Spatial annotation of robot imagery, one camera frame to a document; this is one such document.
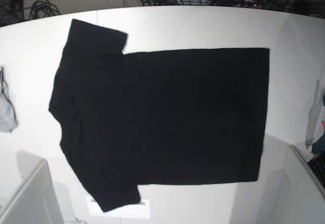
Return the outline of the black keyboard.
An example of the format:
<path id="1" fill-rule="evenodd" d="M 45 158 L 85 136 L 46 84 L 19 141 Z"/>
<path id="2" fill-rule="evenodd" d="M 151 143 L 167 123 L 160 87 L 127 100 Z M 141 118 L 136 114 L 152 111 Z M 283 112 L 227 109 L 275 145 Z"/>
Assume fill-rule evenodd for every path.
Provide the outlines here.
<path id="1" fill-rule="evenodd" d="M 318 180 L 324 186 L 325 175 L 324 175 L 324 154 L 320 154 L 318 157 L 313 158 L 308 162 L 309 167 L 312 169 Z"/>

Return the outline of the white divider panel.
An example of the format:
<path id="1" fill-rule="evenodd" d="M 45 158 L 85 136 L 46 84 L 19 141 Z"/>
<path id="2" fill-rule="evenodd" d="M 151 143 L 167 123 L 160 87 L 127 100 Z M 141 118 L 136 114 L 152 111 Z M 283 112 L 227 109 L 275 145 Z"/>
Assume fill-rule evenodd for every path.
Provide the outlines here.
<path id="1" fill-rule="evenodd" d="M 1 223 L 64 223 L 46 160 L 41 160 L 1 209 Z"/>
<path id="2" fill-rule="evenodd" d="M 294 146 L 287 152 L 268 223 L 324 223 L 324 188 Z"/>

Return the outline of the white divider panel left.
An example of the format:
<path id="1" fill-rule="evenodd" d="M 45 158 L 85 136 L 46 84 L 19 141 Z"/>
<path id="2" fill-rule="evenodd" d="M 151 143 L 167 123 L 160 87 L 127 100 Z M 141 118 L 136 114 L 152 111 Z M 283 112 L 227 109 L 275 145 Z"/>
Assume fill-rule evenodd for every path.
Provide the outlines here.
<path id="1" fill-rule="evenodd" d="M 64 223 L 46 160 L 41 160 L 1 209 L 1 223 Z"/>

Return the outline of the black T-shirt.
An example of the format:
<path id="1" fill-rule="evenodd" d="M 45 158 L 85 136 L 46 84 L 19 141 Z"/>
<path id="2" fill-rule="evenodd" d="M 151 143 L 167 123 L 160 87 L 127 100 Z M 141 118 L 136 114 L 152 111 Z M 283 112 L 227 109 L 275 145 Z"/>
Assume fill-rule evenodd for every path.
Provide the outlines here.
<path id="1" fill-rule="evenodd" d="M 127 34 L 71 22 L 49 112 L 61 149 L 103 212 L 139 185 L 257 181 L 268 48 L 123 54 Z"/>

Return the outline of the blue orange tool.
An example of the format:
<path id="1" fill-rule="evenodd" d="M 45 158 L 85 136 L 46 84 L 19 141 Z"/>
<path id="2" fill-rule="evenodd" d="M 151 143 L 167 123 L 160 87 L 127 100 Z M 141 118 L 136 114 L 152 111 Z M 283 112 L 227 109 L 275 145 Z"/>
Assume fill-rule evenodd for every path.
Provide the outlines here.
<path id="1" fill-rule="evenodd" d="M 325 138 L 325 124 L 324 121 L 321 121 L 323 126 L 323 134 L 322 136 L 312 145 L 312 154 L 321 154 L 324 151 L 324 138 Z"/>

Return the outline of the black power strip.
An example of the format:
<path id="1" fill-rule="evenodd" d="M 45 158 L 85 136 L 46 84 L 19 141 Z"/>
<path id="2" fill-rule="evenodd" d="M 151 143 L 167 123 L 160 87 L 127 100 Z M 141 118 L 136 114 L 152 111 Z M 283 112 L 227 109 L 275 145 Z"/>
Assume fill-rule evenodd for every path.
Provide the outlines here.
<path id="1" fill-rule="evenodd" d="M 258 4 L 245 0 L 211 0 L 211 6 L 239 7 L 239 8 L 258 8 Z"/>

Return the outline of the grey cloth at left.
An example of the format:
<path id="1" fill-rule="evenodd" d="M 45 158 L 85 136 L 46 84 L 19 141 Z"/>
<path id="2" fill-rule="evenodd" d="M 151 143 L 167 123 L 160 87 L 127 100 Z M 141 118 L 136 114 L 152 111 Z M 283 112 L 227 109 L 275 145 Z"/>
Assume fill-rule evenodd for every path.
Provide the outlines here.
<path id="1" fill-rule="evenodd" d="M 10 133 L 18 127 L 15 109 L 9 97 L 9 87 L 5 80 L 4 67 L 1 67 L 1 132 Z"/>

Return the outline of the white divider panel right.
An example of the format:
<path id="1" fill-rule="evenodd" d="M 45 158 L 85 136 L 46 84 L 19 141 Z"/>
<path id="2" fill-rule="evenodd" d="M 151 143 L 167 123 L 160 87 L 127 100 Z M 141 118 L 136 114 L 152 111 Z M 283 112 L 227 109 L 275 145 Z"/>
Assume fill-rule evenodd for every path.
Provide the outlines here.
<path id="1" fill-rule="evenodd" d="M 287 152 L 268 223 L 324 223 L 324 188 L 294 146 Z"/>

